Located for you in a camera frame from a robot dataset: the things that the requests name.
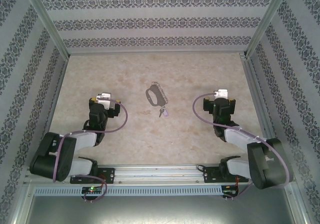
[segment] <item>floral striped wallpaper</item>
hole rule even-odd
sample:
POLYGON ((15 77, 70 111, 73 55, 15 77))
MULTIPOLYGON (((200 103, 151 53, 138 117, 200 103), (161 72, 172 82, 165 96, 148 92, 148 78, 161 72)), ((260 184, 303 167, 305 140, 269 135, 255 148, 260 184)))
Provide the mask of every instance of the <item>floral striped wallpaper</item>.
POLYGON ((245 51, 271 0, 42 0, 71 54, 245 51))
POLYGON ((0 0, 0 224, 44 135, 65 60, 29 0, 0 0))
POLYGON ((319 0, 283 0, 251 56, 311 223, 320 223, 319 13, 319 0))

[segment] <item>floor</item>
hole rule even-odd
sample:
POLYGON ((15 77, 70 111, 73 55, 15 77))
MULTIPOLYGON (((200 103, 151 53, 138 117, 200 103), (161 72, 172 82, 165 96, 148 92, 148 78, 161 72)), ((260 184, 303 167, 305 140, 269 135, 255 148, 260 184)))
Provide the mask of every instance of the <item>floor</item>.
MULTIPOLYGON (((77 156, 101 165, 212 164, 245 153, 225 143, 213 127, 193 114, 196 97, 228 89, 236 99, 232 120, 261 136, 257 114, 238 53, 157 53, 71 56, 64 76, 51 132, 81 130, 89 118, 88 101, 101 92, 112 93, 128 111, 126 126, 106 134, 99 146, 84 148, 77 156), (146 90, 158 82, 167 98, 168 117, 152 106, 146 90)), ((150 93, 154 103, 157 99, 150 93)), ((212 115, 196 111, 208 121, 212 115)), ((107 130, 119 127, 124 111, 108 119, 107 130)))

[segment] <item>metal key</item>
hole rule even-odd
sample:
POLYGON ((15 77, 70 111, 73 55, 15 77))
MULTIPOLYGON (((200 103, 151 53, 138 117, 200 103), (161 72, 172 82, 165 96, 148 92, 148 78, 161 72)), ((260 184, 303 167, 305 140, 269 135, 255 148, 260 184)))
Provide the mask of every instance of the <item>metal key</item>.
POLYGON ((161 115, 162 115, 162 113, 164 113, 164 111, 165 111, 165 109, 163 109, 163 108, 160 109, 160 115, 159 115, 159 117, 161 117, 161 115))

